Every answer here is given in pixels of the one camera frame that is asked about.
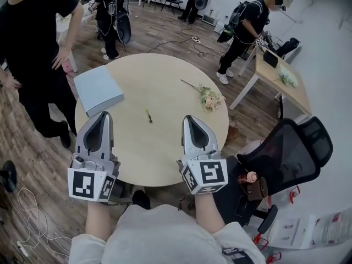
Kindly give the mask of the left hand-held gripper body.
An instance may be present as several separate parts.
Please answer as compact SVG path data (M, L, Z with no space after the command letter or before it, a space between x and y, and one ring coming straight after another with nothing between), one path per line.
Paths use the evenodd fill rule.
M74 153L68 168L69 196L92 202L108 202L116 177L111 160Z

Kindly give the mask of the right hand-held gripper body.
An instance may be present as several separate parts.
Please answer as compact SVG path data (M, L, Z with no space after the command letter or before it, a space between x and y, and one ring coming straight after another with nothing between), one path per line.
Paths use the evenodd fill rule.
M218 150L183 155L178 166L193 195L216 193L228 184L227 161Z

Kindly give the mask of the person's left hand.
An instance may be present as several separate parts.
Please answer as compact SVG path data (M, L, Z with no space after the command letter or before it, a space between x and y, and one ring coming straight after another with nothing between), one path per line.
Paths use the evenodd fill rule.
M117 156L113 156L112 158L112 163L113 163L113 171L112 174L117 178L119 175L119 167L120 167L120 162L118 161Z

